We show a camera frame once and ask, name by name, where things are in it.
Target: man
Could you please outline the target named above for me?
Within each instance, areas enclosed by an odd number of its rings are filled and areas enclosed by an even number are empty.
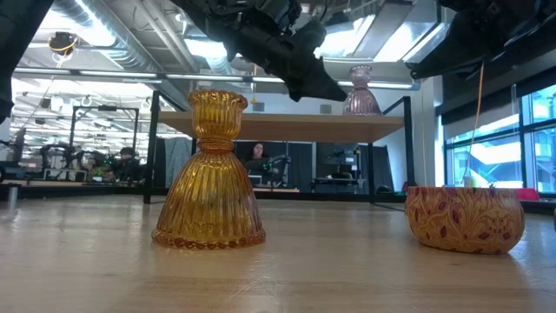
[[[120,182],[137,181],[142,179],[142,169],[139,160],[134,158],[135,152],[130,147],[120,150],[120,160],[112,164],[114,177]]]

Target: decorated bowl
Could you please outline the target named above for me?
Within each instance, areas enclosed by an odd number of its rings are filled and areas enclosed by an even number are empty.
[[[405,212],[420,243],[449,251],[507,253],[525,228],[516,190],[412,187]]]

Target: ribbed glass vase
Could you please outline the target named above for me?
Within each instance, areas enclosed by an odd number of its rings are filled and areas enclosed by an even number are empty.
[[[349,94],[344,106],[344,115],[349,116],[382,116],[381,108],[367,84],[371,81],[373,68],[368,65],[358,65],[351,68],[349,75],[354,89]]]
[[[170,189],[153,240],[179,249],[226,249],[265,241],[247,171],[232,153],[247,99],[233,92],[189,95],[201,152]]]

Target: wooden shelf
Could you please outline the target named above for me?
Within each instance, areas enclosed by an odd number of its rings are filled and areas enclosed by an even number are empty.
[[[196,137],[191,112],[160,112],[159,122]],[[403,117],[243,114],[237,139],[373,143],[403,126]]]

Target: red object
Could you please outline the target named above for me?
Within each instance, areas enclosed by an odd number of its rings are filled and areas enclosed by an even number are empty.
[[[539,201],[540,196],[534,188],[521,188],[518,189],[518,199],[524,201]]]

